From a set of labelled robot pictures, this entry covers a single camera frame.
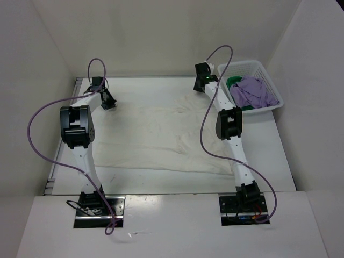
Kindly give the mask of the white t shirt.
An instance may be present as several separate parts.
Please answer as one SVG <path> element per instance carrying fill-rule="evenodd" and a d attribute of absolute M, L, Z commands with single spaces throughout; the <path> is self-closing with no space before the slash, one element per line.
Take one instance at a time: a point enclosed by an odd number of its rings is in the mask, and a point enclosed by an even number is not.
<path fill-rule="evenodd" d="M 120 103 L 114 110 L 97 108 L 93 156 L 96 166 L 234 174 L 229 152 L 217 138 L 210 98 L 190 93 L 172 107 Z"/>

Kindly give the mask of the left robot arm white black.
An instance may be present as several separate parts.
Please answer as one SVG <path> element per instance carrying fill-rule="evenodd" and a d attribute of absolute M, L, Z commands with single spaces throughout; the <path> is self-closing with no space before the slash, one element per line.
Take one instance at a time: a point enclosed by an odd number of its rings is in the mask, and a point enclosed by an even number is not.
<path fill-rule="evenodd" d="M 96 215 L 103 214 L 108 206 L 92 154 L 95 139 L 92 113 L 98 107 L 104 110 L 115 108 L 116 100 L 107 87 L 91 85 L 81 100 L 60 108 L 62 141 L 71 149 L 79 174 L 85 177 L 78 204 Z"/>

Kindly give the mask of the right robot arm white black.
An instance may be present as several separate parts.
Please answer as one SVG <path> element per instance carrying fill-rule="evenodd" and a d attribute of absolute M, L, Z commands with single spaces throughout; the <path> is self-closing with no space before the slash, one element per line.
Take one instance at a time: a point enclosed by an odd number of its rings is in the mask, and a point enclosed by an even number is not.
<path fill-rule="evenodd" d="M 242 146 L 242 110 L 231 103 L 225 92 L 218 85 L 219 79 L 211 73 L 208 63 L 195 65 L 196 81 L 194 90 L 205 93 L 211 100 L 211 106 L 217 111 L 215 133 L 231 154 L 235 162 L 232 169 L 235 177 L 236 205 L 241 211 L 248 211 L 260 200 L 260 189 L 248 168 Z"/>

